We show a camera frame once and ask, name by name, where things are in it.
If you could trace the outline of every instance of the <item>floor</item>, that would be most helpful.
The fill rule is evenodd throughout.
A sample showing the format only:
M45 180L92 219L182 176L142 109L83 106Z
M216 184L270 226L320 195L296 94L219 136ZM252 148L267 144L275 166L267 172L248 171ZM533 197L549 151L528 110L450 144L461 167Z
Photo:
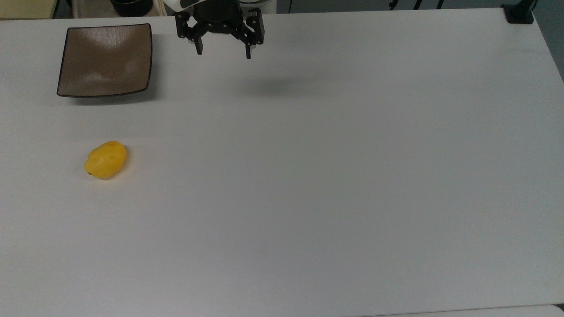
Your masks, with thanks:
M389 0L277 0L278 13L342 12L389 10ZM443 9L499 8L519 0L444 0ZM412 10L416 0L398 0L395 10ZM438 0L423 0L420 10L433 10ZM564 78L564 1L538 0L535 18L543 32L560 76Z

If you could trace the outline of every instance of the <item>cable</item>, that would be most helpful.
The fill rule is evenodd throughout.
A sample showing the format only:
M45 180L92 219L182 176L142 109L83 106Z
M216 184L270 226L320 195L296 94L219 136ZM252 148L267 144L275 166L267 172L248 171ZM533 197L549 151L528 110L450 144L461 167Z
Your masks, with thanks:
M391 0L390 4L388 5L390 7L390 11L395 9L395 6L398 5L398 0Z

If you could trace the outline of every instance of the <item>brown plate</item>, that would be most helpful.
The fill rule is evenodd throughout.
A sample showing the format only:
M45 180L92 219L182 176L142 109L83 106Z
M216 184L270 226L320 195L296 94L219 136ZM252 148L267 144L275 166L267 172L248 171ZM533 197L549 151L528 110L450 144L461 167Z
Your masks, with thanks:
M85 98L146 90L152 55L150 24L69 28L57 94Z

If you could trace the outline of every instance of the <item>table surface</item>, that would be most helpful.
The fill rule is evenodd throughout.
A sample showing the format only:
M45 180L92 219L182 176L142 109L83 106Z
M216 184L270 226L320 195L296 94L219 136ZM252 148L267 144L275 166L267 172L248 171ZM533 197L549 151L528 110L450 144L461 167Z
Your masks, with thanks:
M564 312L555 306L529 306L498 309L427 312L395 315L395 317L562 317Z
M0 21L0 315L564 302L564 84L502 9ZM149 89L56 92L68 27L151 23ZM129 159L86 174L106 141Z

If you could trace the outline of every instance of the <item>yellow potato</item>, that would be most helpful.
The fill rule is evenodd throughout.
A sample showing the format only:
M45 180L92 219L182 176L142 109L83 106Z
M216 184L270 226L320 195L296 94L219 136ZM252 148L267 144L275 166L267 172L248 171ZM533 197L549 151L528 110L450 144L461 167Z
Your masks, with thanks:
M119 171L125 156L123 144L118 141L106 142L90 152L84 169L92 176L108 178Z

